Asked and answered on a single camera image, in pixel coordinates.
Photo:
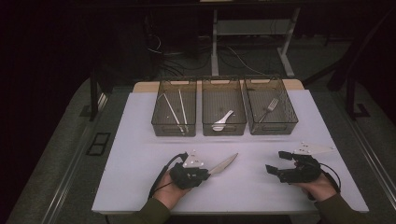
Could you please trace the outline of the smoky transparent plastic bin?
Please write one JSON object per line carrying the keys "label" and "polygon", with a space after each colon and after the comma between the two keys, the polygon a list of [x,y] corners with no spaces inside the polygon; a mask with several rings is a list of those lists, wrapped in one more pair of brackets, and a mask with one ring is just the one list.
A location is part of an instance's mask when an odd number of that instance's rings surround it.
{"label": "smoky transparent plastic bin", "polygon": [[[212,125],[229,110],[226,126],[221,132],[212,130]],[[246,111],[242,88],[238,77],[204,77],[202,80],[202,123],[204,136],[243,135]]]}
{"label": "smoky transparent plastic bin", "polygon": [[[184,102],[187,126],[189,132],[182,135],[180,129],[168,108],[164,98],[159,96],[165,93],[170,101],[170,104],[175,110],[177,118],[181,127],[185,132],[184,121],[178,96],[178,89],[181,89],[181,94]],[[196,98],[197,98],[197,81],[194,78],[167,78],[160,81],[156,103],[152,114],[151,125],[157,136],[181,136],[193,137],[196,135]]]}
{"label": "smoky transparent plastic bin", "polygon": [[[246,76],[243,96],[248,128],[252,135],[291,134],[299,122],[282,79]],[[275,110],[259,123],[266,107],[274,98],[278,100]]]}

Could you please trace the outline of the metal table knife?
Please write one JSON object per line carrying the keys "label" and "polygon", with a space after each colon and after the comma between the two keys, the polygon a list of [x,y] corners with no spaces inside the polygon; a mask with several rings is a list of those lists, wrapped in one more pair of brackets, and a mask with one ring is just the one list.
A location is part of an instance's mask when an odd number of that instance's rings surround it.
{"label": "metal table knife", "polygon": [[210,175],[221,173],[222,171],[224,171],[236,159],[237,156],[238,156],[237,153],[233,154],[231,157],[229,157],[225,161],[222,161],[217,166],[212,168],[208,173]]}

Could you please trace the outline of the black slanted stand bar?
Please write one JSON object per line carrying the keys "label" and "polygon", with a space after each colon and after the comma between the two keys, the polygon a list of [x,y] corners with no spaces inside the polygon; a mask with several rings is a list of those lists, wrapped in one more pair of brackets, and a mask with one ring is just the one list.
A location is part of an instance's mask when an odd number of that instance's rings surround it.
{"label": "black slanted stand bar", "polygon": [[335,63],[303,81],[314,83],[331,71],[327,87],[339,91],[348,81],[365,82],[369,78],[384,78],[396,82],[396,6],[372,15],[359,31],[345,55]]}

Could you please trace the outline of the metal fork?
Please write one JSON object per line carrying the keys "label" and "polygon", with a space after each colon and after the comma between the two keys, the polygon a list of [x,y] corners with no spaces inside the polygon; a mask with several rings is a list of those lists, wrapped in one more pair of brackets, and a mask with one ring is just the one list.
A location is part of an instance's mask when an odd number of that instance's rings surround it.
{"label": "metal fork", "polygon": [[265,109],[265,111],[264,111],[262,117],[261,117],[260,120],[259,120],[259,123],[262,123],[263,120],[265,119],[265,117],[266,117],[270,112],[272,112],[272,111],[275,110],[277,104],[278,104],[278,100],[277,100],[276,98],[274,98],[274,99],[271,101],[271,103],[266,107],[266,109]]}

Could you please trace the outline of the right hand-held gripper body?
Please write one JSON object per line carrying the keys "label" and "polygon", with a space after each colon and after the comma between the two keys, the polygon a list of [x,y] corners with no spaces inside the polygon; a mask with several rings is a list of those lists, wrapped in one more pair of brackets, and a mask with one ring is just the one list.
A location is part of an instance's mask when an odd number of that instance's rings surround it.
{"label": "right hand-held gripper body", "polygon": [[293,169],[278,170],[281,183],[309,183],[318,179],[321,174],[331,175],[321,169],[321,164],[313,158],[316,154],[333,151],[332,147],[301,142],[291,153],[295,167]]}

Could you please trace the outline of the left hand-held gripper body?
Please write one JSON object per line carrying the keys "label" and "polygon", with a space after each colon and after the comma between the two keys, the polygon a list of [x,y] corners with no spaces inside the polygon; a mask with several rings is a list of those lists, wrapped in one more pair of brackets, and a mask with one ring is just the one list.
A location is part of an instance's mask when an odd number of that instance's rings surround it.
{"label": "left hand-held gripper body", "polygon": [[192,153],[179,154],[181,162],[177,162],[170,170],[173,183],[180,189],[198,187],[205,180],[204,163]]}

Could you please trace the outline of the person's left hand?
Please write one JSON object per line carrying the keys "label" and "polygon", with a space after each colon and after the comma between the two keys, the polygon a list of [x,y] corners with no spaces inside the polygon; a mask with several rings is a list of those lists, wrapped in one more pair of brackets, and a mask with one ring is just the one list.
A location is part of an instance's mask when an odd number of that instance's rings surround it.
{"label": "person's left hand", "polygon": [[169,171],[167,171],[155,188],[153,198],[161,202],[169,210],[172,210],[190,191],[191,189],[180,189],[175,185],[169,175]]}

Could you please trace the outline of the black metal stand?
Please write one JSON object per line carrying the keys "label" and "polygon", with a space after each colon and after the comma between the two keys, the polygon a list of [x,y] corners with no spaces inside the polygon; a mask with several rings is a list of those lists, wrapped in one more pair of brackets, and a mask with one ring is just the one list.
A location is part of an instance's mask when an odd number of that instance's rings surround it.
{"label": "black metal stand", "polygon": [[106,92],[106,76],[102,69],[95,68],[90,72],[90,92],[91,92],[91,116],[93,121],[99,112],[99,99],[103,92]]}
{"label": "black metal stand", "polygon": [[346,79],[346,112],[352,120],[369,118],[370,114],[364,104],[355,102],[356,80],[353,77]]}

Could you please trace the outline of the person's right hand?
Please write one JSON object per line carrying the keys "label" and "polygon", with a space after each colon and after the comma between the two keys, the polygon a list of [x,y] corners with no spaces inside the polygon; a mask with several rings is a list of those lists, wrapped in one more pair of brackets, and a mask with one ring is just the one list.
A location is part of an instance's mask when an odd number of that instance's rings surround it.
{"label": "person's right hand", "polygon": [[336,189],[325,174],[321,174],[315,181],[294,183],[294,186],[300,187],[306,193],[310,193],[317,202],[323,202],[336,194]]}

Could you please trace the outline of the black rectangular floor frame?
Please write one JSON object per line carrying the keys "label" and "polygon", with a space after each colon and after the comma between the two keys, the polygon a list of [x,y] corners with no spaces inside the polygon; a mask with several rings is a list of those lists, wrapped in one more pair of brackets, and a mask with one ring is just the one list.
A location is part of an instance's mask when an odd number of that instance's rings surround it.
{"label": "black rectangular floor frame", "polygon": [[86,151],[88,156],[102,156],[106,150],[111,133],[97,133]]}

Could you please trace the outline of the white ceramic spoon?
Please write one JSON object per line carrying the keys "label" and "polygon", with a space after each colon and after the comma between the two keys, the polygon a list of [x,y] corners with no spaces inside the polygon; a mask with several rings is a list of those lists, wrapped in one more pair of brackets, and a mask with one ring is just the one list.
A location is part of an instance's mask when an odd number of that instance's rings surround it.
{"label": "white ceramic spoon", "polygon": [[215,132],[221,132],[225,128],[226,121],[227,121],[228,117],[231,116],[232,113],[233,113],[233,111],[229,110],[220,120],[216,121],[212,125],[212,130]]}

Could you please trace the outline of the white metal desk frame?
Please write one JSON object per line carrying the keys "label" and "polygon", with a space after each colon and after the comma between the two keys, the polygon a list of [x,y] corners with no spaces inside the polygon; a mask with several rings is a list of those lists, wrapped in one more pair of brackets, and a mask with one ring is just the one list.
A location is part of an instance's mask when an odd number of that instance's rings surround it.
{"label": "white metal desk frame", "polygon": [[219,12],[213,12],[212,23],[212,50],[211,72],[213,76],[219,75],[218,42],[219,36],[230,35],[283,35],[283,45],[276,49],[287,77],[295,77],[290,61],[288,49],[293,32],[297,24],[301,9],[293,10],[289,19],[260,19],[260,20],[220,20]]}

